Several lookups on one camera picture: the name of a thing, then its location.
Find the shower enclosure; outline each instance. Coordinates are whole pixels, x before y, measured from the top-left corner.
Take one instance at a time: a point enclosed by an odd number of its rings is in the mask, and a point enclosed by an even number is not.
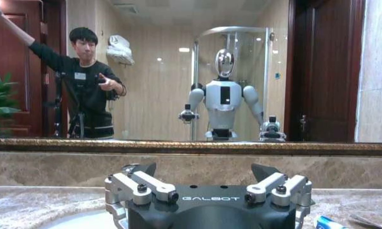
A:
[[[259,94],[259,102],[265,113],[265,81],[268,62],[268,28],[255,27],[216,27],[204,31],[193,41],[192,48],[192,83],[205,85],[216,79],[215,56],[225,48],[235,56],[235,67],[231,80],[241,87],[251,85]],[[204,134],[209,129],[208,113],[200,103],[196,112],[199,119],[191,123],[191,140],[205,140]],[[244,101],[236,111],[233,131],[235,141],[257,141],[259,125]]]

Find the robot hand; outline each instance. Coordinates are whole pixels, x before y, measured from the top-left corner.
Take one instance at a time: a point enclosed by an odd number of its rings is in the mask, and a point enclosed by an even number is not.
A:
[[[263,123],[261,131],[259,133],[259,141],[261,142],[284,142],[285,134],[280,131],[280,123],[275,116],[268,117],[268,122]]]
[[[183,120],[184,124],[189,124],[193,118],[199,119],[199,114],[191,111],[189,104],[185,104],[185,109],[179,113],[177,118]]]

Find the silver robot head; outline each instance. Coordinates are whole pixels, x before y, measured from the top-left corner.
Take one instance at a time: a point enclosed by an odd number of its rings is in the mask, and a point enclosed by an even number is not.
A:
[[[229,53],[228,50],[220,49],[215,57],[215,68],[217,76],[228,78],[232,74],[233,65],[235,65],[233,54]]]

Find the sink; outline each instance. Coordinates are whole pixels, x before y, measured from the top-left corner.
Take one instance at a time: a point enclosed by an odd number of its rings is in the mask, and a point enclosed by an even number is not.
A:
[[[105,210],[90,211],[52,221],[41,229],[116,229],[113,216]]]

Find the wooden door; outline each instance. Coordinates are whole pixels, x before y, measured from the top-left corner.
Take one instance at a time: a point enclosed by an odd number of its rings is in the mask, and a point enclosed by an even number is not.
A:
[[[1,0],[1,10],[11,22],[37,40],[41,31],[41,2],[37,0]],[[11,136],[42,135],[41,105],[41,61],[27,47],[13,36],[0,21],[0,77],[10,74],[17,82],[13,98],[19,112],[13,114],[14,124],[9,126]]]
[[[292,141],[354,141],[363,4],[364,0],[295,2],[285,85]]]
[[[66,9],[64,0],[44,0],[44,22],[46,24],[46,32],[41,36],[41,42],[45,43],[52,50],[60,55],[66,54]],[[42,64],[42,71],[45,72],[45,81],[42,85],[42,101],[54,101],[56,97],[56,82],[53,70]],[[54,134],[54,109],[52,107],[44,107],[44,137],[52,137]],[[62,87],[62,100],[61,100],[61,130],[62,137],[66,137],[68,131],[68,93],[65,87]]]

